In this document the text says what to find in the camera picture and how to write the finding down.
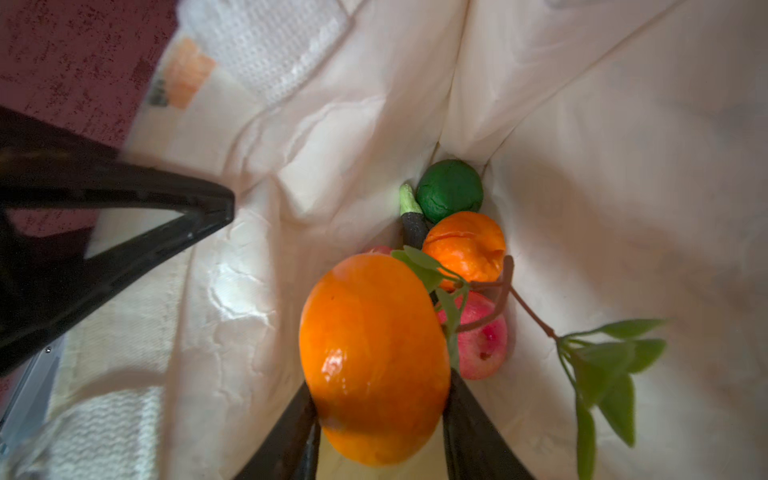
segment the white bag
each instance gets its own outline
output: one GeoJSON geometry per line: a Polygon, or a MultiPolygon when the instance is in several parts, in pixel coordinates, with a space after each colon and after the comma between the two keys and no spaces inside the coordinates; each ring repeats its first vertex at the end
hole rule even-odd
{"type": "MultiPolygon", "coordinates": [[[[299,55],[282,101],[178,32],[158,67],[170,105],[142,107],[126,158],[227,185],[237,218],[68,338],[51,414],[147,392],[141,405],[163,406],[141,410],[163,412],[160,448],[98,450],[87,415],[61,428],[137,478],[156,464],[163,478],[231,478],[303,381],[312,285],[394,244],[399,185],[454,154],[483,173],[515,285],[557,332],[674,319],[636,378],[637,447],[597,420],[594,477],[768,478],[768,2],[357,3],[329,16],[351,27],[315,50],[324,59],[299,55]]],[[[152,217],[102,214],[93,248],[152,217]]],[[[575,478],[571,387],[551,340],[515,315],[514,354],[470,388],[536,478],[575,478]]],[[[445,478],[441,431],[386,469],[323,441],[318,478],[445,478]]],[[[50,437],[15,477],[45,451],[46,478],[87,478],[88,460],[56,467],[50,437]]]]}

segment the green round fruit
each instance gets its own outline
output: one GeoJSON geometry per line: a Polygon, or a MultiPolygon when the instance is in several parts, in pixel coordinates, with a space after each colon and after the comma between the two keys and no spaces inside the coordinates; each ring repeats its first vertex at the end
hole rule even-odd
{"type": "Polygon", "coordinates": [[[474,168],[461,160],[443,160],[427,169],[419,181],[416,201],[432,223],[456,212],[480,210],[482,182],[474,168]]]}

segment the orange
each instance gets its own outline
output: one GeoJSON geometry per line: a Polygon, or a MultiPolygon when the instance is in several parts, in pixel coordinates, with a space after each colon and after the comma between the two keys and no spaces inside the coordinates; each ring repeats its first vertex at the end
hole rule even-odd
{"type": "Polygon", "coordinates": [[[429,294],[403,263],[361,253],[314,286],[299,331],[301,365],[333,447],[391,465],[435,431],[451,382],[429,294]]]}
{"type": "MultiPolygon", "coordinates": [[[[507,245],[499,225],[487,215],[458,212],[429,231],[422,251],[469,282],[495,282],[507,245]]],[[[441,287],[453,290],[444,280],[441,287]]]]}

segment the large orange oval fruit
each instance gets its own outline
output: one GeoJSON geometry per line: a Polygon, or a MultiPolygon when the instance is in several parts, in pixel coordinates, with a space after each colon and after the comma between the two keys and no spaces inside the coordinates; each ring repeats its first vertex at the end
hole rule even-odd
{"type": "Polygon", "coordinates": [[[333,267],[304,305],[299,348],[339,453],[391,465],[429,440],[448,398],[448,349],[426,288],[403,262],[362,253],[333,267]]]}
{"type": "MultiPolygon", "coordinates": [[[[507,245],[489,216],[458,212],[429,231],[422,251],[469,282],[495,282],[504,267],[507,245]]],[[[441,285],[453,290],[448,280],[441,285]]]]}

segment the green leaf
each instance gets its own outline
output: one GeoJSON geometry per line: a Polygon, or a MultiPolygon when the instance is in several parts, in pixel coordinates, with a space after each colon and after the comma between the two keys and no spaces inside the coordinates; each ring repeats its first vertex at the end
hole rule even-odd
{"type": "Polygon", "coordinates": [[[667,342],[662,339],[642,339],[634,341],[634,359],[627,367],[629,373],[640,373],[659,359],[667,342]]]}
{"type": "Polygon", "coordinates": [[[437,271],[438,268],[442,268],[442,265],[439,261],[435,260],[434,258],[430,257],[426,253],[422,252],[418,248],[409,247],[408,245],[404,245],[402,249],[406,252],[406,255],[408,255],[408,258],[411,259],[413,263],[416,265],[437,271]]]}
{"type": "Polygon", "coordinates": [[[579,480],[591,480],[594,472],[594,460],[598,454],[597,439],[594,434],[594,419],[589,410],[576,396],[576,462],[579,480]]]}
{"type": "Polygon", "coordinates": [[[618,377],[627,373],[633,359],[633,342],[598,343],[571,349],[569,361],[584,407],[589,409],[599,403],[618,377]]]}
{"type": "Polygon", "coordinates": [[[391,253],[392,257],[396,258],[397,260],[400,260],[405,265],[408,266],[409,269],[413,273],[416,274],[416,276],[419,278],[419,280],[424,283],[424,287],[427,289],[427,293],[432,293],[435,291],[435,288],[442,282],[443,275],[440,272],[426,269],[423,266],[419,266],[416,263],[413,263],[410,259],[410,257],[406,254],[406,252],[402,250],[394,250],[391,253]]]}
{"type": "Polygon", "coordinates": [[[598,403],[608,425],[628,446],[634,447],[634,384],[629,375],[622,375],[598,403]]]}
{"type": "Polygon", "coordinates": [[[448,292],[442,288],[438,288],[435,290],[435,293],[445,311],[445,338],[448,340],[448,354],[451,359],[451,368],[458,372],[458,335],[456,335],[456,329],[462,324],[462,316],[458,312],[458,308],[456,308],[456,304],[448,292]]]}
{"type": "Polygon", "coordinates": [[[603,325],[600,328],[594,330],[589,330],[587,332],[569,333],[566,336],[585,336],[593,335],[595,333],[605,333],[606,335],[610,335],[615,339],[625,340],[643,335],[644,333],[648,333],[657,326],[664,325],[666,322],[667,321],[663,319],[621,320],[620,322],[603,325]]]}

